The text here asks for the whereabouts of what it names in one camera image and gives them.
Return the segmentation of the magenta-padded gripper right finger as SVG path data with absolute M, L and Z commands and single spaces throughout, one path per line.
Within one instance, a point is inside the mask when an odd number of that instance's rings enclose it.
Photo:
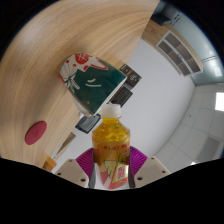
M 140 188 L 170 174 L 155 157 L 147 157 L 137 148 L 130 147 L 128 183 L 130 188 Z

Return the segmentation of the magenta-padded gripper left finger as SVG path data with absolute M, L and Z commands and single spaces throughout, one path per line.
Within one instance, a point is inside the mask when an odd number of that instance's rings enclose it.
M 84 188 L 94 188 L 96 172 L 93 149 L 90 148 L 76 159 L 68 159 L 57 171 L 56 175 Z

